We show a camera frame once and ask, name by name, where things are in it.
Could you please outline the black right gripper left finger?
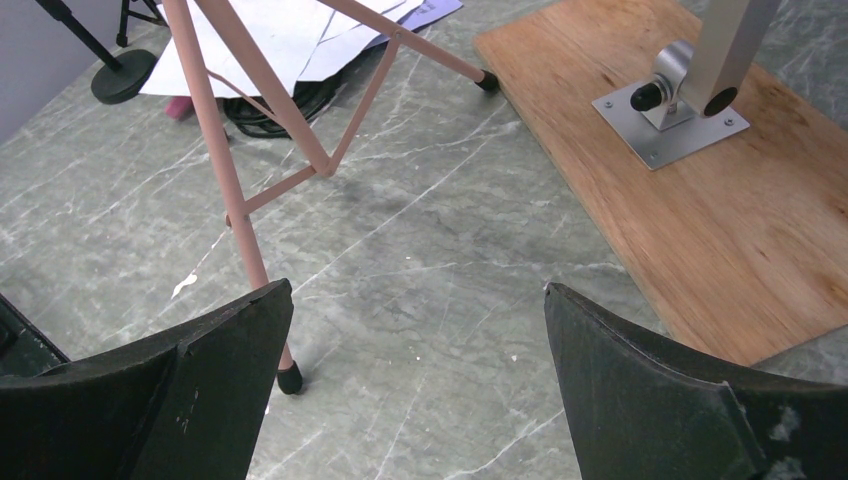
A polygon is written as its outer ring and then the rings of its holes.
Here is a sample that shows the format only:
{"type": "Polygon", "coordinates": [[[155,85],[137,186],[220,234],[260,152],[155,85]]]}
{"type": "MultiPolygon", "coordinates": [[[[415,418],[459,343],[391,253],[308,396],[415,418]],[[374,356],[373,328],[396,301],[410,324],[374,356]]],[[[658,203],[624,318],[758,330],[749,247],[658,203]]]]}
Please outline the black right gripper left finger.
{"type": "Polygon", "coordinates": [[[293,315],[273,281],[36,377],[1,376],[5,479],[243,479],[293,315]]]}

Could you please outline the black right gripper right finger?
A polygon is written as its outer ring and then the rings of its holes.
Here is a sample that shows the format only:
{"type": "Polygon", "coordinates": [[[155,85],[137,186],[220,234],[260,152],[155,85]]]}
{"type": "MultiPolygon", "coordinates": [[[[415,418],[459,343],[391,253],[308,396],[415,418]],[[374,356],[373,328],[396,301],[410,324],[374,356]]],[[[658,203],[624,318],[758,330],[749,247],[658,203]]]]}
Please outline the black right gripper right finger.
{"type": "Polygon", "coordinates": [[[847,390],[632,323],[561,283],[544,314],[585,479],[843,479],[847,390]]]}

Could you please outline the black round-base mic stand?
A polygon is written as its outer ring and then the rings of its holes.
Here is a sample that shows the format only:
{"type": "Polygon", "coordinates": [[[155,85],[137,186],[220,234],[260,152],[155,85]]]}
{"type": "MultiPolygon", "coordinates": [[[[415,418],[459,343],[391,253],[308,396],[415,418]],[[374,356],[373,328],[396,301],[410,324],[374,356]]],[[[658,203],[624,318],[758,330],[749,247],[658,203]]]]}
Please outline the black round-base mic stand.
{"type": "Polygon", "coordinates": [[[104,64],[91,82],[93,96],[102,104],[115,105],[136,97],[150,77],[157,57],[135,49],[113,56],[73,15],[61,0],[36,0],[53,19],[61,22],[104,64]]]}

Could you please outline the grey paper sheet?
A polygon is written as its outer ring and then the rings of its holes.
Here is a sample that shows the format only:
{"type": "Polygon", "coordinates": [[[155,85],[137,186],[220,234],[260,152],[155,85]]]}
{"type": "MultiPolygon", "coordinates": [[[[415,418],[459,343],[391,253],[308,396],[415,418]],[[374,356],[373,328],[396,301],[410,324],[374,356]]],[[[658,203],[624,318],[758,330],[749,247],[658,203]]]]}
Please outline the grey paper sheet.
{"type": "MultiPolygon", "coordinates": [[[[249,0],[233,1],[231,5],[275,75],[292,92],[331,21],[333,10],[311,0],[249,0]]],[[[242,92],[257,96],[259,90],[204,13],[194,1],[188,3],[188,8],[206,68],[242,92]]],[[[141,92],[169,97],[189,94],[173,40],[167,44],[141,92]]]]}

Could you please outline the blue sheet music page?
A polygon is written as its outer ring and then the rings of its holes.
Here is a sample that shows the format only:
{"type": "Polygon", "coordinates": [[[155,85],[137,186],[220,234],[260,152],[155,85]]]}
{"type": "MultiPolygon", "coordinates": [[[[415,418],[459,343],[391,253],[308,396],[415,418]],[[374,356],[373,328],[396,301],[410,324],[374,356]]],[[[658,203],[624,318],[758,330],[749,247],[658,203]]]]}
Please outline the blue sheet music page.
{"type": "Polygon", "coordinates": [[[464,7],[460,0],[424,0],[415,9],[412,4],[413,1],[402,1],[382,15],[409,30],[417,31],[464,7]]]}

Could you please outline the pink small microphone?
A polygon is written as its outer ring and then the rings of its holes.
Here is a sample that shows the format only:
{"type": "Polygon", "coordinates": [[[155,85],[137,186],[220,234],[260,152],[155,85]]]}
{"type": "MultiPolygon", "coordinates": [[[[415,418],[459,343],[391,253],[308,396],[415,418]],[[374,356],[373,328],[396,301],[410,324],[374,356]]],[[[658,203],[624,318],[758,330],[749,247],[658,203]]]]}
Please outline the pink small microphone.
{"type": "Polygon", "coordinates": [[[172,97],[165,106],[165,114],[176,121],[182,121],[194,111],[190,97],[172,97]]]}

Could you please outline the black tripod mic stand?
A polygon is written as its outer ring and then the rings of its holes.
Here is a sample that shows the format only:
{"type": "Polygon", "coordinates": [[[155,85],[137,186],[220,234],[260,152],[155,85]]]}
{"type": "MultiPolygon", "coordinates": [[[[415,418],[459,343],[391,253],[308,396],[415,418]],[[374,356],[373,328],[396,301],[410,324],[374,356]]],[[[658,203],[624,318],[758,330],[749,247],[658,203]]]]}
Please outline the black tripod mic stand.
{"type": "Polygon", "coordinates": [[[121,0],[120,2],[119,26],[116,34],[116,44],[122,48],[128,46],[127,33],[130,18],[135,18],[157,26],[167,26],[167,21],[160,12],[158,3],[155,0],[140,0],[140,3],[145,5],[150,11],[149,14],[134,10],[132,7],[133,3],[137,3],[137,0],[121,0]]]}

